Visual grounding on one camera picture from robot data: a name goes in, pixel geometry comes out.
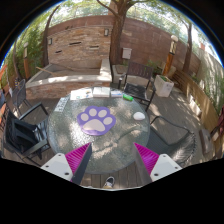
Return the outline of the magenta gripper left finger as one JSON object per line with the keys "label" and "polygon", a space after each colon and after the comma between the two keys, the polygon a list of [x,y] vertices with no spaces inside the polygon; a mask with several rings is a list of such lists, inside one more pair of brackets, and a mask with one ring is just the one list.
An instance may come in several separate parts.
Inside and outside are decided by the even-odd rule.
{"label": "magenta gripper left finger", "polygon": [[79,185],[91,154],[92,144],[87,143],[67,154],[57,153],[42,166],[42,169]]}

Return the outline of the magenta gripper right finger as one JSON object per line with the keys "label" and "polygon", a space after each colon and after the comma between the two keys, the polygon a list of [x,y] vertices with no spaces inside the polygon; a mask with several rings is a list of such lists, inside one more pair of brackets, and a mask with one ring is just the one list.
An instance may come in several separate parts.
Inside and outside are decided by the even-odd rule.
{"label": "magenta gripper right finger", "polygon": [[181,170],[181,167],[167,154],[158,155],[140,144],[134,144],[133,154],[143,185]]}

